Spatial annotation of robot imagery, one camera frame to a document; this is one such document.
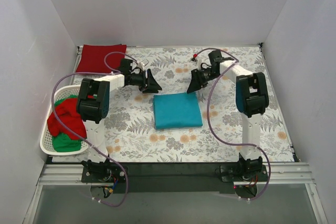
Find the teal t shirt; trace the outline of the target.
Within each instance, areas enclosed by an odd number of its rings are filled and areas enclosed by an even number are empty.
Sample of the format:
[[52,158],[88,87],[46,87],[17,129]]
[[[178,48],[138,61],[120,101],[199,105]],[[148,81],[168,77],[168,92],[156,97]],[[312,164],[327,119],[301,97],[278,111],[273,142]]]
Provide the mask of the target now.
[[155,95],[153,112],[157,130],[203,126],[195,93]]

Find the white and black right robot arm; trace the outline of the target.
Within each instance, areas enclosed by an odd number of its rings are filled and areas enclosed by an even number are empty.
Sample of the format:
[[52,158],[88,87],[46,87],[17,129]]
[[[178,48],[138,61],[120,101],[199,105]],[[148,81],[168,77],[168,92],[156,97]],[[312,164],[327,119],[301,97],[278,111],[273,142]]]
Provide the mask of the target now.
[[205,88],[209,81],[218,83],[223,76],[235,84],[236,107],[243,123],[242,142],[234,144],[240,147],[238,161],[226,175],[248,181],[262,171],[263,159],[267,157],[260,147],[261,119],[269,106],[266,77],[262,72],[241,67],[235,56],[222,49],[208,48],[208,51],[209,64],[202,62],[198,53],[192,56],[191,61],[197,67],[191,71],[187,92]]

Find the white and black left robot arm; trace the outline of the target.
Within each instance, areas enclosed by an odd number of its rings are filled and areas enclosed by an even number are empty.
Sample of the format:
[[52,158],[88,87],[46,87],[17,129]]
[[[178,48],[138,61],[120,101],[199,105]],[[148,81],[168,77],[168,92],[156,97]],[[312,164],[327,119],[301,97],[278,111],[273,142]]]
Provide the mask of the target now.
[[83,162],[88,175],[100,182],[109,182],[113,178],[124,176],[125,172],[112,167],[108,159],[104,120],[109,112],[110,92],[125,86],[137,86],[142,93],[158,93],[162,90],[150,69],[144,70],[143,63],[137,61],[132,67],[131,59],[122,59],[119,74],[110,74],[98,79],[84,78],[81,81],[77,113],[86,130],[86,143],[89,146],[88,160]]

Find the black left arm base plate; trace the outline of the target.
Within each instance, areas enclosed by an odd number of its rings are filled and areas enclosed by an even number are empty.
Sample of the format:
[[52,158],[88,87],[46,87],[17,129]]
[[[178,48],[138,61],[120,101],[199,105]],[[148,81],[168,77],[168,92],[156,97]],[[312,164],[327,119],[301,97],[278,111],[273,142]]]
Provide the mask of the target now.
[[114,183],[116,181],[125,183],[125,174],[128,168],[124,171],[115,163],[110,161],[95,163],[91,160],[82,161],[83,166],[81,182],[83,183]]

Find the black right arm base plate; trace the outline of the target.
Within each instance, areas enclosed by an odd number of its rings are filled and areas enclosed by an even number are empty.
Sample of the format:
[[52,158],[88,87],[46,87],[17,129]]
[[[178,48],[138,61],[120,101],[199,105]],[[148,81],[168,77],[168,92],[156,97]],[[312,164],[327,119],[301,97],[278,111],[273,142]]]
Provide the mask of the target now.
[[266,182],[268,173],[265,165],[245,166],[241,163],[223,163],[216,170],[223,182],[250,182],[257,179],[258,182]]

